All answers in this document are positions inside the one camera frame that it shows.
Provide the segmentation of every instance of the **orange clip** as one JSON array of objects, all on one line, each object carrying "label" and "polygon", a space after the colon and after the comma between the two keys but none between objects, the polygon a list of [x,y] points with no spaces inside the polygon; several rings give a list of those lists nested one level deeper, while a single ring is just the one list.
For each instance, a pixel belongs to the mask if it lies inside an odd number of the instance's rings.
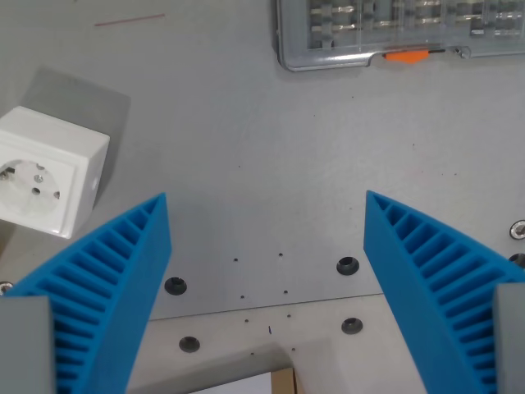
[{"label": "orange clip", "polygon": [[428,57],[428,51],[393,52],[387,53],[385,59],[391,62],[414,64]]}]

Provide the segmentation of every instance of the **black screw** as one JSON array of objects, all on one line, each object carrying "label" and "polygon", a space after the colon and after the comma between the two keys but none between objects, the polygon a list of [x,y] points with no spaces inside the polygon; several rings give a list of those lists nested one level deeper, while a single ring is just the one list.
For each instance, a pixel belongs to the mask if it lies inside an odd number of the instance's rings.
[{"label": "black screw", "polygon": [[341,275],[354,275],[359,270],[359,261],[353,257],[344,257],[339,260],[336,267]]},{"label": "black screw", "polygon": [[200,342],[195,337],[184,337],[179,341],[179,347],[185,353],[194,353],[200,349]]},{"label": "black screw", "polygon": [[164,290],[166,290],[172,296],[180,296],[188,290],[188,285],[184,279],[179,277],[170,277],[164,282]]},{"label": "black screw", "polygon": [[509,261],[512,261],[518,267],[525,269],[525,254],[517,253],[510,256]]},{"label": "black screw", "polygon": [[348,335],[354,335],[363,329],[363,322],[358,318],[347,318],[341,324],[341,330]]}]

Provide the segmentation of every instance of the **white power outlet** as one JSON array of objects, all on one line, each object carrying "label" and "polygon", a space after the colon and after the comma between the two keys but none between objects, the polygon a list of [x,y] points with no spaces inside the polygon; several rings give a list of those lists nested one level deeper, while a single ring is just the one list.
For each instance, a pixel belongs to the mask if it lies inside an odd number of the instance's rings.
[{"label": "white power outlet", "polygon": [[64,238],[88,219],[109,137],[17,107],[0,118],[0,219]]}]

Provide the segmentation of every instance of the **gray table surface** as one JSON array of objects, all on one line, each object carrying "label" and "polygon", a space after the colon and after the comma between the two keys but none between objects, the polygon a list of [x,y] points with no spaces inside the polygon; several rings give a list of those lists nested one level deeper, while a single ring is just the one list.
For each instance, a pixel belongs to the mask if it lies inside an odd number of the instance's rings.
[{"label": "gray table surface", "polygon": [[[363,252],[367,189],[504,256],[523,248],[509,238],[525,216],[523,57],[293,74],[272,48],[269,1],[23,5],[0,6],[1,113],[42,66],[130,96],[111,180],[78,236],[168,193],[165,278],[188,291],[161,289],[153,318],[380,293]],[[0,234],[12,282],[70,243],[8,223]],[[345,256],[360,262],[352,277],[336,271]]]}]

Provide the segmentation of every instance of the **red mark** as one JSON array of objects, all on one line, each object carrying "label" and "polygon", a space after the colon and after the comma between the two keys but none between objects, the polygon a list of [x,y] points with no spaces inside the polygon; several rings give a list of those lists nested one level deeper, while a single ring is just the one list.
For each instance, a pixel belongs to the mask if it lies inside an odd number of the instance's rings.
[{"label": "red mark", "polygon": [[128,22],[146,21],[147,19],[163,18],[164,16],[166,16],[166,14],[158,14],[158,15],[151,15],[151,16],[141,16],[140,18],[121,19],[119,21],[95,23],[95,27],[109,26],[109,25],[118,25],[120,23],[128,23]]}]

